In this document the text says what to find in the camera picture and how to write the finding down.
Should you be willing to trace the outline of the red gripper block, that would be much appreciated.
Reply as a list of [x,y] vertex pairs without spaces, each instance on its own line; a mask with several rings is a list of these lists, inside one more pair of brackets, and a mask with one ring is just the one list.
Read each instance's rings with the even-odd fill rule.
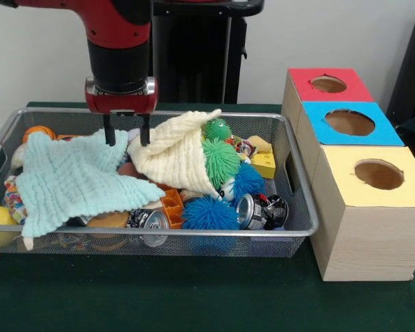
[[112,112],[134,112],[142,114],[140,128],[140,143],[147,146],[150,143],[150,115],[156,108],[158,101],[158,85],[155,77],[148,77],[145,86],[136,92],[128,94],[107,93],[99,89],[92,77],[86,78],[85,99],[91,112],[103,115],[103,125],[106,144],[114,146],[116,143],[115,129],[111,124]]

